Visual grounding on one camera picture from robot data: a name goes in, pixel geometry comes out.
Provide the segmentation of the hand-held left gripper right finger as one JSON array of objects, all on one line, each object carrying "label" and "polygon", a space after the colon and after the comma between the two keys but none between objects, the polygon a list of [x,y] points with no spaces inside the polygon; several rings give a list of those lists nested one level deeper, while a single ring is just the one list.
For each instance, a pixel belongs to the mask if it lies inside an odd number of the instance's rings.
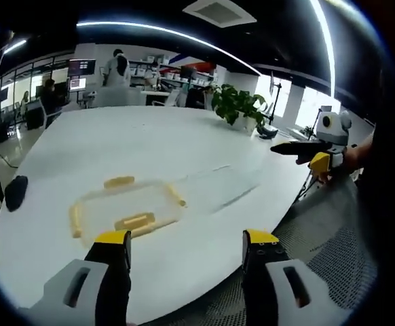
[{"label": "hand-held left gripper right finger", "polygon": [[325,281],[303,261],[289,259],[266,231],[243,231],[242,290],[247,325],[343,325],[351,314],[334,303]]}]

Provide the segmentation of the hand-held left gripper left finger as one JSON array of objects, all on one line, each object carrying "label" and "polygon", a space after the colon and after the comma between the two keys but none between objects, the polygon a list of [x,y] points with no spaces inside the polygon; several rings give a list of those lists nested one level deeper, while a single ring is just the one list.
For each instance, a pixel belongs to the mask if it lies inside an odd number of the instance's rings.
[{"label": "hand-held left gripper left finger", "polygon": [[84,259],[74,259],[43,286],[30,308],[31,325],[126,325],[131,290],[129,230],[96,237]]}]

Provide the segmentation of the person's right hand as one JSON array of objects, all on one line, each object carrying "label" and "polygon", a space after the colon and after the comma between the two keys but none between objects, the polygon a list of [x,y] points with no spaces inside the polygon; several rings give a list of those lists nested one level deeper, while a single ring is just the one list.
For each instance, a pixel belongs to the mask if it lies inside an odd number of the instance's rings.
[{"label": "person's right hand", "polygon": [[360,145],[356,147],[346,148],[343,155],[344,169],[351,173],[362,168],[369,158],[373,143],[373,133],[371,133]]}]

